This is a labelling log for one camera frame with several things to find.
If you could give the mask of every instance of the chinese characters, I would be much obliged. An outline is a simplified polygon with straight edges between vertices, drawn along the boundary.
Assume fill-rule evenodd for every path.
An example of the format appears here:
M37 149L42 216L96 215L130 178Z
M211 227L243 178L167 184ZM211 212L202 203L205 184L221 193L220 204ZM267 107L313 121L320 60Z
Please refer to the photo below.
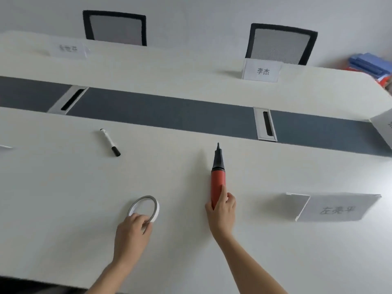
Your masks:
M344 208L343 206L324 207L320 214L342 214L343 212L351 212L355 210L355 206L348 206Z
M269 72L270 72L269 69L263 69L263 68L257 69L258 74L269 75Z
M78 52L78 48L76 46L62 45L59 46L61 51L67 52Z

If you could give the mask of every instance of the person's right arm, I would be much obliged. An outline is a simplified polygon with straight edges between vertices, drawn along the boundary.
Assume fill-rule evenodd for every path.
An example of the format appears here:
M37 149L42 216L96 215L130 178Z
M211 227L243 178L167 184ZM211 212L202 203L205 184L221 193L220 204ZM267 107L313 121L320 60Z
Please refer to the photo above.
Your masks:
M232 236L236 198L227 193L225 186L222 186L215 209L211 201L205 205L205 209L211 233L226 257L240 294L287 294Z

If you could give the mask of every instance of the white tabletop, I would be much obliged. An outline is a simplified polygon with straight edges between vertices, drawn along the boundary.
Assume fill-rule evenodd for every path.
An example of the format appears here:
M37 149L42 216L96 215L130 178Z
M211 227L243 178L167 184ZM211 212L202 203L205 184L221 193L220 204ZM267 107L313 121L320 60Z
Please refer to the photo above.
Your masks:
M12 55L11 40L0 40L0 75L348 119L392 107L377 84L353 72L285 65L268 84L232 76L239 61L192 63L191 54L98 41L88 41L91 61L59 61ZM121 292L237 293L204 212L217 142L238 200L234 234L289 293L390 291L390 158L2 107L0 144L15 149L0 151L0 275L89 287L111 260L130 204L152 194L159 217ZM285 192L383 198L359 222L296 223L282 208Z

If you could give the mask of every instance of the person's left arm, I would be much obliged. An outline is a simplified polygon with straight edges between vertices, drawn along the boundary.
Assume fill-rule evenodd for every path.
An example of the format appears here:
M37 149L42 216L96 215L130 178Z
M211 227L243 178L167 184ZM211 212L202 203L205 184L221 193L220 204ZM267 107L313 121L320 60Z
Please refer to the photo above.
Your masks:
M149 223L143 232L142 226L148 216L132 214L117 227L113 261L86 294L115 294L125 278L136 265L150 239L153 230Z

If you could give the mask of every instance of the black nozzle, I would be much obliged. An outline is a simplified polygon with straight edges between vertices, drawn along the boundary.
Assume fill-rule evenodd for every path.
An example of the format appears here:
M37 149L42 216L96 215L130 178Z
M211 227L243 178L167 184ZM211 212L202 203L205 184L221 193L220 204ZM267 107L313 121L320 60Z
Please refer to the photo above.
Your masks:
M218 146L216 147L213 169L211 171L215 171L215 170L225 171L225 166L223 164L222 150L219 148L219 143Z

